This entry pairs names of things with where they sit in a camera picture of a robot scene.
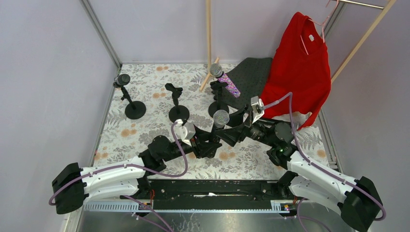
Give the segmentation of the silver head black microphone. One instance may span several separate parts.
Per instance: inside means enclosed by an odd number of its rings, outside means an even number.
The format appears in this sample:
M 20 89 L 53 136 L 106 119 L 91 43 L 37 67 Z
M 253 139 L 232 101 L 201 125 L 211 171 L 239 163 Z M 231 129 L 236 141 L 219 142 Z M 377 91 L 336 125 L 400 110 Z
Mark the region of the silver head black microphone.
M 228 122 L 230 121 L 229 113 L 222 109 L 217 110 L 213 114 L 213 120 L 214 120 L 214 124 L 211 130 L 209 142 L 218 143 L 220 139 L 216 136 L 215 132 L 217 130 L 224 129 L 225 125 L 228 124 Z

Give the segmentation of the black mic stand back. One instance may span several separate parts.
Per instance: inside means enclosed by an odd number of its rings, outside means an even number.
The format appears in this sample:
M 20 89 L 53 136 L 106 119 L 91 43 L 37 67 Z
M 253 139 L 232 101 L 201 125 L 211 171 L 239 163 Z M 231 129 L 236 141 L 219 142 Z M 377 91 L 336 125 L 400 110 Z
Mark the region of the black mic stand back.
M 210 87 L 212 89 L 211 93 L 214 94 L 214 102 L 208 107 L 208 114 L 211 117 L 213 117 L 214 113 L 218 110 L 225 110 L 229 113 L 229 106 L 222 101 L 222 93 L 227 86 L 227 83 L 220 81 L 210 83 Z

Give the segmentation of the black mic stand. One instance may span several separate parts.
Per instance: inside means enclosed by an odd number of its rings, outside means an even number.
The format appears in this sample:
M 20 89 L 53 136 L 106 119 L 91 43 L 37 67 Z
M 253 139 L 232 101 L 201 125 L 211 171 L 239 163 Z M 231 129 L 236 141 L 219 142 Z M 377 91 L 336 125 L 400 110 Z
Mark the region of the black mic stand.
M 171 108 L 168 114 L 170 121 L 174 123 L 178 119 L 184 121 L 188 120 L 190 117 L 188 108 L 180 105 L 178 101 L 178 98 L 182 95 L 183 88 L 174 87 L 171 83 L 165 84 L 165 88 L 172 93 L 172 100 L 174 103 L 174 107 Z
M 213 117 L 214 113 L 218 110 L 225 110 L 229 113 L 229 106 L 222 101 L 222 93 L 227 86 L 227 83 L 220 81 L 210 83 L 210 87 L 212 89 L 211 93 L 214 94 L 214 102 L 208 107 L 208 114 L 211 117 Z
M 125 86 L 118 88 L 120 88 L 123 94 L 121 100 L 123 101 L 124 99 L 126 99 L 129 102 L 124 111 L 125 116 L 132 120 L 140 119 L 141 117 L 143 117 L 146 113 L 146 105 L 141 101 L 133 101 Z

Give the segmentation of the purple glitter microphone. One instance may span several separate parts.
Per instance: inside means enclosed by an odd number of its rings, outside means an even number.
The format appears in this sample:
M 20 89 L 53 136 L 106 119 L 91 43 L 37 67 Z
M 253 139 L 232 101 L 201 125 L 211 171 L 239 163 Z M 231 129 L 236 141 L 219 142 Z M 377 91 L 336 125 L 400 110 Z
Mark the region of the purple glitter microphone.
M 210 74 L 217 78 L 217 80 L 221 83 L 226 83 L 227 86 L 225 87 L 228 92 L 230 92 L 235 98 L 238 98 L 241 95 L 241 92 L 233 83 L 233 81 L 229 78 L 229 76 L 223 71 L 222 67 L 218 63 L 212 63 L 209 68 Z

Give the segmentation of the black mic stand front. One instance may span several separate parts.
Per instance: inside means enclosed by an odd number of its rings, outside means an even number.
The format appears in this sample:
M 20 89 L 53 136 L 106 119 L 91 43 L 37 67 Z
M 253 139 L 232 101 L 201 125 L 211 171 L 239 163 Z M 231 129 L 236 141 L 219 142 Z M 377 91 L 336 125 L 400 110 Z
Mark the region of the black mic stand front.
M 129 102 L 124 111 L 125 116 L 132 120 L 140 119 L 141 117 L 143 117 L 146 113 L 146 105 L 141 101 L 133 101 L 125 86 L 118 88 L 120 88 L 123 94 L 121 100 L 123 101 L 124 99 L 126 99 Z

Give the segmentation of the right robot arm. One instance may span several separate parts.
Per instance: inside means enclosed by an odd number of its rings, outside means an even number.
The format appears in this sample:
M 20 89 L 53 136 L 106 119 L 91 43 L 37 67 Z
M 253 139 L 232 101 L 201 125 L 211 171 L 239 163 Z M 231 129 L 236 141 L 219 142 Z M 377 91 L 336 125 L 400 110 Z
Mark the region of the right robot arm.
M 378 214 L 385 210 L 372 180 L 342 174 L 303 154 L 295 145 L 290 122 L 281 120 L 253 121 L 253 113 L 240 125 L 217 130 L 216 136 L 230 146 L 250 138 L 271 148 L 269 159 L 284 168 L 284 185 L 301 198 L 319 203 L 337 214 L 352 229 L 366 232 Z

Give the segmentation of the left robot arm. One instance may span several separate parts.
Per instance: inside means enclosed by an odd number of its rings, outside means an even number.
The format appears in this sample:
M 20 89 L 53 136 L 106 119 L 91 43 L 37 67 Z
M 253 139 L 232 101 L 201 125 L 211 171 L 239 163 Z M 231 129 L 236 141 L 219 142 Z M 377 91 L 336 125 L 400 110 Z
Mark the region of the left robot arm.
M 57 214 L 63 215 L 91 200 L 132 196 L 147 186 L 150 175 L 181 177 L 188 168 L 180 174 L 165 174 L 166 162 L 182 157 L 187 163 L 189 153 L 208 157 L 222 146 L 210 142 L 209 136 L 209 132 L 195 128 L 187 143 L 177 137 L 172 142 L 163 135 L 156 136 L 138 156 L 117 163 L 83 168 L 77 162 L 68 164 L 52 181 L 53 195 L 48 203 L 56 208 Z

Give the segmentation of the floral table mat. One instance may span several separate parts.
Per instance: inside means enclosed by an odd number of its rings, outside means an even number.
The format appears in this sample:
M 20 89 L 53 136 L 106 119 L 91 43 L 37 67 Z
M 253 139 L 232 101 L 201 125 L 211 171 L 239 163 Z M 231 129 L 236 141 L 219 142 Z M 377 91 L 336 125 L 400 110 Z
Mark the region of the floral table mat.
M 165 84 L 183 88 L 179 103 L 188 108 L 190 120 L 199 128 L 209 131 L 213 126 L 208 107 L 213 102 L 209 88 L 199 89 L 206 76 L 202 64 L 126 64 L 121 72 L 131 77 L 126 86 L 133 100 L 146 105 L 145 115 L 137 120 L 125 114 L 126 100 L 122 92 L 115 91 L 108 111 L 94 165 L 102 166 L 137 156 L 146 150 L 159 135 L 172 138 L 169 111 L 173 107 L 172 93 Z M 193 153 L 188 162 L 177 158 L 166 163 L 165 174 L 188 171 L 184 179 L 240 179 L 278 180 L 285 169 L 275 166 L 268 158 L 268 146 L 252 139 L 237 143 L 234 147 L 223 143 L 214 158 L 198 159 Z

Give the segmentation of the grey dotted cloth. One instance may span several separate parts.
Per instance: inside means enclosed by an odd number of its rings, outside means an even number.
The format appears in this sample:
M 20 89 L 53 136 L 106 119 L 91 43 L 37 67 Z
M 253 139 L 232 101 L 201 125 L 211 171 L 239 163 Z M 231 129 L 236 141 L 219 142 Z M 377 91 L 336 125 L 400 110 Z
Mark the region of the grey dotted cloth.
M 222 102 L 232 108 L 240 109 L 250 105 L 251 98 L 261 96 L 269 77 L 272 60 L 272 58 L 246 58 L 228 71 L 227 76 L 240 91 L 240 96 L 236 98 L 224 89 Z

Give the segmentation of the red t-shirt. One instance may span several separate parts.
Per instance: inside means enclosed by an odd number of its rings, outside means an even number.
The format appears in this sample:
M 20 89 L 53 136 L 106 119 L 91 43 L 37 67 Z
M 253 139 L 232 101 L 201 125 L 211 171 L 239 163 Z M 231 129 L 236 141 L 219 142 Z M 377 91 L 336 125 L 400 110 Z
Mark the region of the red t-shirt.
M 299 129 L 310 127 L 331 91 L 327 46 L 310 17 L 293 15 L 273 57 L 269 77 L 261 94 L 265 104 L 292 92 L 288 100 L 265 110 L 265 118 L 299 112 L 310 114 Z

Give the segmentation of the wooden clothes rack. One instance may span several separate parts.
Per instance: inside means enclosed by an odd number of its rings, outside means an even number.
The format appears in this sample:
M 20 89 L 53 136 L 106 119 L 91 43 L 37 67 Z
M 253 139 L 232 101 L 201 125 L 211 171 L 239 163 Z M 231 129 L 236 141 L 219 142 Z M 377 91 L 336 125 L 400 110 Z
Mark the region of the wooden clothes rack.
M 370 36 L 370 34 L 373 32 L 373 30 L 376 28 L 376 26 L 381 22 L 381 20 L 384 18 L 384 16 L 387 14 L 387 12 L 391 9 L 391 7 L 396 3 L 395 0 L 388 0 L 386 2 L 385 6 L 378 6 L 374 4 L 367 4 L 363 2 L 358 2 L 358 1 L 352 1 L 352 0 L 337 0 L 334 9 L 332 12 L 329 14 L 328 18 L 320 24 L 322 26 L 322 29 L 327 29 L 330 30 L 331 27 L 333 26 L 333 23 L 329 23 L 329 20 L 332 20 L 335 22 L 337 20 L 337 17 L 339 16 L 339 13 L 342 10 L 342 7 L 345 4 L 353 4 L 353 5 L 359 5 L 363 7 L 368 7 L 368 8 L 375 8 L 378 10 L 381 10 L 380 14 L 376 17 L 374 22 L 370 25 L 368 30 L 365 32 L 365 34 L 362 36 L 362 38 L 358 41 L 358 43 L 353 47 L 351 52 L 345 57 L 343 62 L 341 62 L 340 66 L 337 68 L 335 73 L 331 77 L 331 82 L 334 82 L 336 78 L 341 74 L 343 69 L 347 66 L 347 64 L 350 62 L 350 60 L 353 58 L 353 56 L 357 53 L 359 48 L 363 45 L 363 43 L 366 41 L 366 39 Z M 205 1 L 205 22 L 206 22 L 206 54 L 207 54 L 207 67 L 210 68 L 210 65 L 212 63 L 218 63 L 220 58 L 216 57 L 215 60 L 212 59 L 212 13 L 211 13 L 211 1 L 206 0 Z

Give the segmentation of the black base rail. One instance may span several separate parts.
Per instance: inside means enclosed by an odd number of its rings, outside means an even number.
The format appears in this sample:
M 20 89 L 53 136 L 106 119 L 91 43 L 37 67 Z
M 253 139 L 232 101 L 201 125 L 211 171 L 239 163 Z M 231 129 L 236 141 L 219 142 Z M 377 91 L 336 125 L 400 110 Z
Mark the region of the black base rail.
M 268 210 L 272 201 L 293 203 L 276 181 L 152 179 L 132 195 L 155 210 Z

